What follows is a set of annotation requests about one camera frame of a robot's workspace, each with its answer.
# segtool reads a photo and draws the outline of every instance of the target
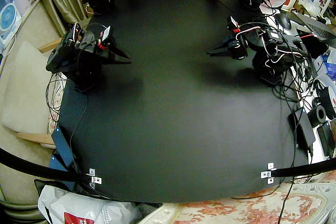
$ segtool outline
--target red logo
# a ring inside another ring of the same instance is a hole
[[[64,212],[64,222],[65,224],[94,224],[93,220],[76,217],[67,212]]]

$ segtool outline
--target white fan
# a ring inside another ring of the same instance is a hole
[[[7,4],[0,13],[0,48],[5,49],[20,27],[22,20],[14,4]]]

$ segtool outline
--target laptop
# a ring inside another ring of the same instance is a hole
[[[331,41],[336,39],[336,34],[325,24],[318,22],[306,15],[292,12],[298,17],[313,33],[315,33],[321,41]]]

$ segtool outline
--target black pole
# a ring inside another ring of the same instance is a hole
[[[61,170],[56,170],[34,164],[32,162],[14,156],[13,154],[6,152],[1,148],[0,148],[0,163],[14,170],[18,170],[19,172],[42,178],[48,178],[60,181],[70,181],[70,182],[86,182],[90,179],[90,176],[85,174],[63,172]]]
[[[292,168],[277,169],[271,171],[271,177],[296,177],[303,175],[313,175],[317,173],[330,172],[336,170],[336,159],[321,161],[311,165],[302,165]]]

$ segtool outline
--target wooden armrest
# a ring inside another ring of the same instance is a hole
[[[35,143],[40,143],[40,144],[54,144],[54,141],[51,138],[51,135],[49,134],[32,134],[32,133],[23,133],[23,132],[15,132],[15,136],[28,140],[31,142]]]
[[[57,47],[57,45],[61,42],[62,38],[56,39],[52,42],[49,42],[48,44],[45,44],[39,48],[37,48],[37,50],[39,50],[42,54],[44,52],[48,52],[50,50],[53,50]]]

